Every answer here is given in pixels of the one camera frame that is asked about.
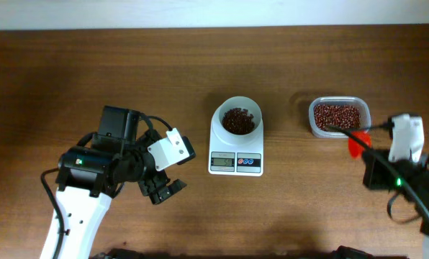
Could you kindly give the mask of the orange plastic scoop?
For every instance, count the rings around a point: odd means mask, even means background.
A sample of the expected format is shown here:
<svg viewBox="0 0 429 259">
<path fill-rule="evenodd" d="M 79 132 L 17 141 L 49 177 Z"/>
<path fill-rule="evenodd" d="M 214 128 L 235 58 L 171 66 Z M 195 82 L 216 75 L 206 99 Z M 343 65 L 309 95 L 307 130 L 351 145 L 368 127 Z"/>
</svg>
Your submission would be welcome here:
<svg viewBox="0 0 429 259">
<path fill-rule="evenodd" d="M 358 138 L 364 144 L 368 145 L 369 147 L 372 146 L 371 136 L 369 135 L 369 133 L 360 131 L 360 132 L 352 132 L 352 135 Z M 348 151 L 352 158 L 357 159 L 362 156 L 364 148 L 350 137 L 348 139 Z"/>
</svg>

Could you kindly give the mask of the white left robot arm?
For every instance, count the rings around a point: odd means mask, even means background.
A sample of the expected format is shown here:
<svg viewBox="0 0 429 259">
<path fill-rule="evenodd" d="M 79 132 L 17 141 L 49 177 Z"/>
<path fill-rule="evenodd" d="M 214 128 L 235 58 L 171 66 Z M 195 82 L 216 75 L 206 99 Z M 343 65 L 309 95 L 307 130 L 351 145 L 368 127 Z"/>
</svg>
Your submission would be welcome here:
<svg viewBox="0 0 429 259">
<path fill-rule="evenodd" d="M 169 127 L 161 137 L 155 118 L 142 112 L 105 106 L 97 131 L 82 137 L 63 153 L 56 173 L 56 191 L 42 185 L 53 206 L 53 218 L 41 258 L 87 258 L 99 225 L 126 183 L 137 183 L 142 195 L 158 205 L 186 184 L 172 181 L 165 169 L 182 165 L 196 153 L 185 136 Z"/>
</svg>

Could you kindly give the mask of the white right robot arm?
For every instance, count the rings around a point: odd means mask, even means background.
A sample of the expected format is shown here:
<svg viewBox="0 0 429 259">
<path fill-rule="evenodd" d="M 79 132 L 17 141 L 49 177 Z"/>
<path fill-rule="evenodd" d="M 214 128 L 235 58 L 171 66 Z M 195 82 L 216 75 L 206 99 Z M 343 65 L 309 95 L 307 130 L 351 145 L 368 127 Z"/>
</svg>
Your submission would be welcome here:
<svg viewBox="0 0 429 259">
<path fill-rule="evenodd" d="M 362 157 L 366 170 L 363 185 L 371 191 L 393 191 L 394 195 L 387 202 L 387 214 L 397 224 L 409 224 L 421 220 L 420 232 L 425 235 L 423 257 L 429 258 L 429 154 L 420 156 L 418 162 L 398 155 L 388 159 L 387 150 L 375 150 L 371 147 L 369 134 L 362 129 L 341 129 L 328 126 L 348 137 L 349 150 Z M 395 219 L 392 207 L 399 196 L 415 206 L 417 214 L 409 219 Z"/>
</svg>

